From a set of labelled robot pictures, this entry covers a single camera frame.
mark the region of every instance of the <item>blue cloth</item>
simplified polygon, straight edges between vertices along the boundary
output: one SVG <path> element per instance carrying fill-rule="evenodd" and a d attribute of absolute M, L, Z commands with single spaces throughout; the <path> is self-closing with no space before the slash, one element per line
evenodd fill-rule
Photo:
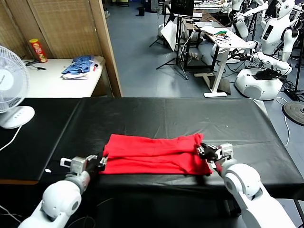
<path fill-rule="evenodd" d="M 90 71 L 91 56 L 79 56 L 74 58 L 72 64 L 69 65 L 62 74 L 70 73 L 72 75 L 79 75 L 80 73 L 87 73 Z"/>

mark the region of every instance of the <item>white fan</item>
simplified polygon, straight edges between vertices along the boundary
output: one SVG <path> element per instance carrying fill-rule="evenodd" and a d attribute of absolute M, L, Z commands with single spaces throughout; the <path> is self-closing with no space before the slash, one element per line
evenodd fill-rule
<path fill-rule="evenodd" d="M 29 90 L 29 73 L 21 58 L 0 46 L 0 126 L 20 127 L 30 121 L 35 111 L 29 106 L 17 106 Z"/>

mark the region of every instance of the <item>red cloth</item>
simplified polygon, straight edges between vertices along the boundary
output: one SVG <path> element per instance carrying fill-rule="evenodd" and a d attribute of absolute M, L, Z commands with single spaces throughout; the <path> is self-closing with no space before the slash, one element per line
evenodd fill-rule
<path fill-rule="evenodd" d="M 108 162 L 100 174 L 211 174 L 207 162 L 197 155 L 196 145 L 202 139 L 202 134 L 174 139 L 112 134 L 104 147 Z"/>

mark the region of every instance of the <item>chips can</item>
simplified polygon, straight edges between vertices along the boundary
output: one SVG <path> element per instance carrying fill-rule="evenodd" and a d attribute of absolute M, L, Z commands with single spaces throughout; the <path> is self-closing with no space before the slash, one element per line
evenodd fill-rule
<path fill-rule="evenodd" d="M 46 63 L 47 62 L 47 57 L 46 54 L 44 53 L 42 46 L 39 42 L 38 39 L 30 39 L 29 40 L 30 44 L 32 45 L 34 51 L 36 52 L 39 62 L 40 63 Z"/>

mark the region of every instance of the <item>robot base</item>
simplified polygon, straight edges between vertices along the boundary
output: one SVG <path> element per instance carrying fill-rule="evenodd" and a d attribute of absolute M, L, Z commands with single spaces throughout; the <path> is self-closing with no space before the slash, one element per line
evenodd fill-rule
<path fill-rule="evenodd" d="M 252 75 L 262 69 L 244 69 L 237 75 L 235 87 L 238 91 L 249 98 L 257 100 L 273 100 L 280 92 L 283 83 L 280 79 L 256 80 Z"/>

